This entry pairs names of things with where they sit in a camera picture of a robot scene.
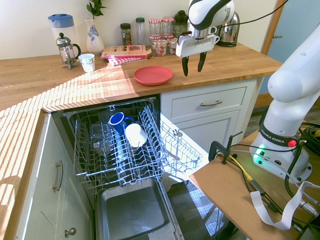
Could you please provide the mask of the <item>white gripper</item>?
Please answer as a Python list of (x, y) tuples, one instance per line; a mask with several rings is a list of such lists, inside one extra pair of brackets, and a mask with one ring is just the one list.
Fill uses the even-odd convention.
[(186, 77), (189, 73), (189, 56), (200, 54), (197, 67), (197, 71), (200, 73), (203, 69), (207, 52), (211, 51), (216, 43), (217, 36), (215, 34), (209, 34), (200, 40), (190, 34), (179, 36), (175, 54), (182, 58), (182, 69)]

